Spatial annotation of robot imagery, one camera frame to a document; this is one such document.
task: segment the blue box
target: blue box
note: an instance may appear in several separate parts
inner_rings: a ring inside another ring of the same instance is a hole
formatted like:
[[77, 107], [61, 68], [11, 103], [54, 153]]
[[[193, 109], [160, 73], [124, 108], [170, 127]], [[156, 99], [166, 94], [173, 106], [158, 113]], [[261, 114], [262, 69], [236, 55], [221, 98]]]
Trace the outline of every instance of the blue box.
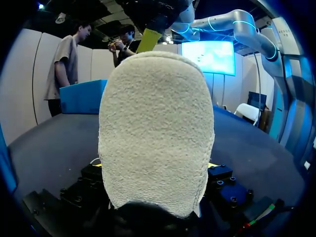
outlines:
[[60, 88], [62, 113], [98, 115], [107, 81], [93, 80]]

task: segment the white fuzzy object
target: white fuzzy object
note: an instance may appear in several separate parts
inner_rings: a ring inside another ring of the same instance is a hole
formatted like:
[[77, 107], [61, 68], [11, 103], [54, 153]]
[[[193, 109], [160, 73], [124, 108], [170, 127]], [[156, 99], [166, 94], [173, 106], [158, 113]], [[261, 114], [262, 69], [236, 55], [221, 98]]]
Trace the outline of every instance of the white fuzzy object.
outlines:
[[108, 79], [99, 123], [103, 182], [113, 206], [142, 201], [190, 215], [205, 192], [215, 137], [199, 67], [168, 52], [127, 58]]

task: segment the black table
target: black table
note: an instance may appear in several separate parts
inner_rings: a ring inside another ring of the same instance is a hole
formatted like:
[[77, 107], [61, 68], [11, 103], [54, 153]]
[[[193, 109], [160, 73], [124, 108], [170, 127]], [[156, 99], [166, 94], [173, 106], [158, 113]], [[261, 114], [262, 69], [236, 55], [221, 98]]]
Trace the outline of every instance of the black table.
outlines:
[[[214, 107], [215, 143], [211, 162], [225, 163], [234, 176], [255, 192], [286, 205], [296, 205], [304, 180], [293, 156], [268, 134], [241, 118]], [[73, 184], [80, 170], [98, 157], [98, 115], [58, 115], [33, 128], [9, 146], [18, 177], [15, 197], [46, 188], [56, 197]], [[266, 232], [272, 235], [288, 217], [280, 214]]]

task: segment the person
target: person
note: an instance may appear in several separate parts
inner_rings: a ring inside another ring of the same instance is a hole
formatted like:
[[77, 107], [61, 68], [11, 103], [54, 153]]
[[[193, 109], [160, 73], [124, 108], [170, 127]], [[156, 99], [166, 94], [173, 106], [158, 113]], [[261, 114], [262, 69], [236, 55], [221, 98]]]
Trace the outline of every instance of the person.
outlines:
[[78, 83], [77, 45], [90, 35], [91, 30], [88, 22], [78, 22], [75, 34], [64, 37], [57, 47], [49, 69], [44, 97], [48, 101], [52, 117], [61, 114], [59, 89]]
[[125, 58], [136, 54], [140, 41], [135, 41], [135, 27], [130, 24], [122, 25], [119, 38], [109, 43], [109, 51], [113, 54], [114, 66], [117, 67]]

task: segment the white chair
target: white chair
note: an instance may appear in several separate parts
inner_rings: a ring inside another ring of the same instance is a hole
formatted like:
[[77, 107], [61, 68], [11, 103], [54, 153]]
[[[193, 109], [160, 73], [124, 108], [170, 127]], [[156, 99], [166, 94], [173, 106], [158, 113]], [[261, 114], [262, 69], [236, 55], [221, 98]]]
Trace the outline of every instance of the white chair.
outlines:
[[240, 113], [241, 115], [245, 116], [246, 118], [248, 119], [251, 119], [252, 121], [254, 121], [254, 124], [255, 125], [259, 119], [259, 109], [256, 108], [256, 107], [253, 107], [251, 105], [248, 105], [248, 104], [240, 104], [234, 115], [236, 113]]

